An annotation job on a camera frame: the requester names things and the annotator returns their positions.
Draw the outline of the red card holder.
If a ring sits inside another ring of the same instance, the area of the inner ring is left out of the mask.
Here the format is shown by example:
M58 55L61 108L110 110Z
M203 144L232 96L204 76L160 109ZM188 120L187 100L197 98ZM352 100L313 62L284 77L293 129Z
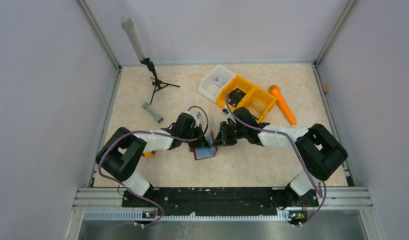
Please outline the red card holder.
M195 161L214 158L216 156L218 148L215 146L212 146L212 144L214 143L213 131L205 139L207 143L210 145L210 147L190 148L189 149L189 151L193 154Z

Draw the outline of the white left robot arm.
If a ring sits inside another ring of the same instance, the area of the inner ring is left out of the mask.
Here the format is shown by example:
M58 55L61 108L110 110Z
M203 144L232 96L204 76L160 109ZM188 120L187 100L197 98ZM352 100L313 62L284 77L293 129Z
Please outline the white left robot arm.
M191 149L208 148L198 117L182 112L169 127L156 131L132 132L120 127L111 136L96 156L96 163L118 183L139 196L144 196L151 184L136 170L144 153L158 150L173 150L187 143Z

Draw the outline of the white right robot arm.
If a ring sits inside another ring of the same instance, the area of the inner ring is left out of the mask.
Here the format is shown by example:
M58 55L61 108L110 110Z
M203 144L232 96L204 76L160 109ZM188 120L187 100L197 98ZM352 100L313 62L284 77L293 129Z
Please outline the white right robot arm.
M287 196L296 200L310 190L321 193L321 185L348 158L348 152L327 128L315 123L309 128L297 129L258 123L245 107L226 111L228 119L220 123L214 147L227 147L246 139L252 145L292 149L302 171L285 187Z

